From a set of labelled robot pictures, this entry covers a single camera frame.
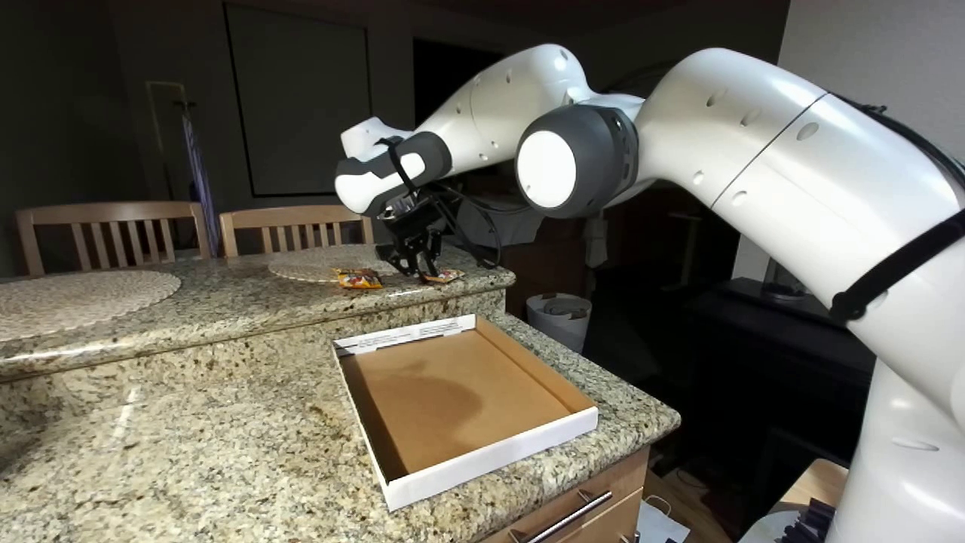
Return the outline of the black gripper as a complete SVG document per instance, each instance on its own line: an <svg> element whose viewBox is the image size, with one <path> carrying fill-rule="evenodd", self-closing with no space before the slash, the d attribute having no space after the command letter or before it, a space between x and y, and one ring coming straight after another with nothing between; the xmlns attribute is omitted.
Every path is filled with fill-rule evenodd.
<svg viewBox="0 0 965 543"><path fill-rule="evenodd" d="M443 203L436 196L399 194L374 214L377 257L400 274L433 274L442 237L447 228Z"/></svg>

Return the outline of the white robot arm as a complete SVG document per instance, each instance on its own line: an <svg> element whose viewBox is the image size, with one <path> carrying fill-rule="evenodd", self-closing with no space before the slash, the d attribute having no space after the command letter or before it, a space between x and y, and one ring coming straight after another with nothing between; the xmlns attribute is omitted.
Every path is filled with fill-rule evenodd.
<svg viewBox="0 0 965 543"><path fill-rule="evenodd" d="M433 258L453 174L510 161L543 216L585 216L673 182L779 258L875 352L826 543L965 543L965 188L913 129L730 47L651 94L598 94L555 43L461 83L413 129L341 133L338 198Z"/></svg>

